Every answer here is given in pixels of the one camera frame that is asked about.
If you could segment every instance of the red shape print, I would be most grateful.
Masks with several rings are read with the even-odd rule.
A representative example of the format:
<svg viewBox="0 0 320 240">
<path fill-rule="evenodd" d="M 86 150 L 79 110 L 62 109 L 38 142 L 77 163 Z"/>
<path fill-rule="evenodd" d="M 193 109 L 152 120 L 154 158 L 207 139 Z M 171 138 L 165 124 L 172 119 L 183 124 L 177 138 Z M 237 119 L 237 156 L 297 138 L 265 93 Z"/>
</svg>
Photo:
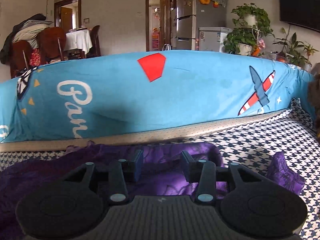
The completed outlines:
<svg viewBox="0 0 320 240">
<path fill-rule="evenodd" d="M 140 66 L 150 82 L 162 76 L 165 59 L 165 56 L 160 53 L 151 54 L 138 59 Z"/>
</svg>

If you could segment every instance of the wooden chair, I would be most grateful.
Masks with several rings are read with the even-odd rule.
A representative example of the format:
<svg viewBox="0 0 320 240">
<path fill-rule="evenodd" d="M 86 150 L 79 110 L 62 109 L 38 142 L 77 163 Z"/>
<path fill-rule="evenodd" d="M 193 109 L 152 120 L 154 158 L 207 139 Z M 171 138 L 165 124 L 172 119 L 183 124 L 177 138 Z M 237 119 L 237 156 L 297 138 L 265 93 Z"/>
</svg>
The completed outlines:
<svg viewBox="0 0 320 240">
<path fill-rule="evenodd" d="M 10 48 L 10 73 L 11 78 L 21 76 L 24 70 L 30 69 L 32 48 L 27 41 L 12 43 Z"/>
<path fill-rule="evenodd" d="M 92 31 L 90 33 L 92 48 L 89 50 L 87 54 L 87 58 L 101 57 L 99 35 L 98 35 L 99 29 L 100 29 L 100 25 L 96 25 L 95 27 L 92 28 Z"/>
<path fill-rule="evenodd" d="M 37 36 L 40 48 L 41 64 L 59 57 L 64 61 L 63 50 L 66 46 L 66 33 L 60 27 L 47 28 Z"/>
</svg>

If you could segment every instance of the television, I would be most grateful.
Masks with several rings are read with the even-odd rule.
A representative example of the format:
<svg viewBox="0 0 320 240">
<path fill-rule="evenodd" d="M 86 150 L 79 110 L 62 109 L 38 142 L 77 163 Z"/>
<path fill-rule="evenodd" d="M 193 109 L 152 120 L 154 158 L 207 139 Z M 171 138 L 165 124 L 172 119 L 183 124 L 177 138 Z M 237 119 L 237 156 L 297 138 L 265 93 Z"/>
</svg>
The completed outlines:
<svg viewBox="0 0 320 240">
<path fill-rule="evenodd" d="M 320 32 L 320 0 L 280 0 L 280 21 Z"/>
</svg>

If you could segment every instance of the pothos plant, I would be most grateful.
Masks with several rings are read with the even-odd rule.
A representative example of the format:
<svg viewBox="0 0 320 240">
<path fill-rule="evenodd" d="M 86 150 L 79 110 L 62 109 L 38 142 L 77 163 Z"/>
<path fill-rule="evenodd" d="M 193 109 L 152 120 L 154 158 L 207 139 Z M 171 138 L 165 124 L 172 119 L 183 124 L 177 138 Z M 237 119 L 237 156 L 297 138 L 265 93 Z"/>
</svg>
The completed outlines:
<svg viewBox="0 0 320 240">
<path fill-rule="evenodd" d="M 232 19 L 233 24 L 236 27 L 248 27 L 248 23 L 244 18 L 246 15 L 254 15 L 256 17 L 257 26 L 254 25 L 252 28 L 260 30 L 262 38 L 264 36 L 274 36 L 272 34 L 273 29 L 270 27 L 268 13 L 264 9 L 257 7 L 254 3 L 250 3 L 250 5 L 245 3 L 242 6 L 237 6 L 231 13 L 239 16 L 238 19 Z"/>
<path fill-rule="evenodd" d="M 239 54 L 239 44 L 243 43 L 254 47 L 257 39 L 253 35 L 254 32 L 249 28 L 235 28 L 231 33 L 228 33 L 227 39 L 224 41 L 225 52 L 229 54 Z"/>
</svg>

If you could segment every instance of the stainless steel refrigerator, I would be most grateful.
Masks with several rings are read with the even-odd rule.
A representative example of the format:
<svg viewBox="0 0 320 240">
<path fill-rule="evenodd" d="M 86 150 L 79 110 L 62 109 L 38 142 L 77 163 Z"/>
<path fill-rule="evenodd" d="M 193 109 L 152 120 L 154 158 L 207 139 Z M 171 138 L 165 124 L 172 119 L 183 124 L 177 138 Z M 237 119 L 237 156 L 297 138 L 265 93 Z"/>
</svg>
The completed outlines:
<svg viewBox="0 0 320 240">
<path fill-rule="evenodd" d="M 176 49 L 198 50 L 200 27 L 226 27 L 227 9 L 213 2 L 204 5 L 199 0 L 177 0 Z"/>
</svg>

